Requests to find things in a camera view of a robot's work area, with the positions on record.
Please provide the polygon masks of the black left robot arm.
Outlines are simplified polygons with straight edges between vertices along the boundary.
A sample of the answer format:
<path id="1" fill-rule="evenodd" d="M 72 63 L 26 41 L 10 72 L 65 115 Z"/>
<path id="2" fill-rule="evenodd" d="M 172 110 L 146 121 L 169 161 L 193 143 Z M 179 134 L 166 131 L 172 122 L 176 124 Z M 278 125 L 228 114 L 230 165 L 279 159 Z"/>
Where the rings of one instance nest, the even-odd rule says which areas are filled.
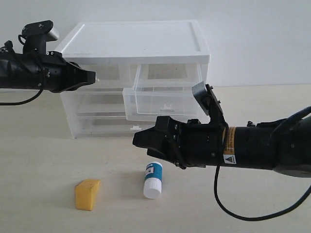
<path id="1" fill-rule="evenodd" d="M 0 54 L 0 87 L 4 89 L 44 90 L 53 93 L 75 91 L 96 81 L 96 72 L 66 61 L 62 54 L 50 51 L 40 54 Z"/>

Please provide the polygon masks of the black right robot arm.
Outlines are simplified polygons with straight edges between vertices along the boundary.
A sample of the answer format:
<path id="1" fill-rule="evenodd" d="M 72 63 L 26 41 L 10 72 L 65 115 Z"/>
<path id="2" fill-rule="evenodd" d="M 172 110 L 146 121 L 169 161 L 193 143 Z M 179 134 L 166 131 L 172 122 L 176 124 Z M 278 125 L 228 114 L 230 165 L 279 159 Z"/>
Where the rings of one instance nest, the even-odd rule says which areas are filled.
<path id="1" fill-rule="evenodd" d="M 293 177 L 311 175 L 311 110 L 244 127 L 231 127 L 222 111 L 211 108 L 210 122 L 186 123 L 169 116 L 136 133 L 133 144 L 175 166 L 224 166 L 272 170 Z"/>

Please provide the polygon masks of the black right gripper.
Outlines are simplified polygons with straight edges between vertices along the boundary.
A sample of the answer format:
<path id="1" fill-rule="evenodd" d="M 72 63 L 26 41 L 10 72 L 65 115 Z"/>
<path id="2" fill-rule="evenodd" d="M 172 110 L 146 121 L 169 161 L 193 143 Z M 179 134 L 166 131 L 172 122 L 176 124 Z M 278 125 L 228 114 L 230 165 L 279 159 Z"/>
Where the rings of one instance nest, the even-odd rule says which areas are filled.
<path id="1" fill-rule="evenodd" d="M 197 119 L 175 126 L 177 120 L 170 116 L 158 116 L 155 125 L 137 132 L 133 137 L 133 145 L 147 149 L 147 154 L 164 160 L 175 166 L 188 167 L 217 166 L 220 155 L 224 151 L 228 134 L 225 121 L 202 124 Z M 164 148 L 165 144 L 176 143 L 176 146 Z"/>

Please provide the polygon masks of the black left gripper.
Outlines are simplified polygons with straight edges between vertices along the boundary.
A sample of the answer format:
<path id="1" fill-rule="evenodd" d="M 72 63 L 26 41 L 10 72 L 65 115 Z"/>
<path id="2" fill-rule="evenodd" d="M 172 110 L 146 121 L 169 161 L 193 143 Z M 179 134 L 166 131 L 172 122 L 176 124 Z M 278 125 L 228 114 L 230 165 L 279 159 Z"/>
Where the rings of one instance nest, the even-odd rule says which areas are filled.
<path id="1" fill-rule="evenodd" d="M 40 59 L 44 70 L 44 90 L 53 93 L 76 91 L 96 81 L 95 71 L 85 70 L 75 62 L 66 61 L 60 52 L 48 51 Z"/>

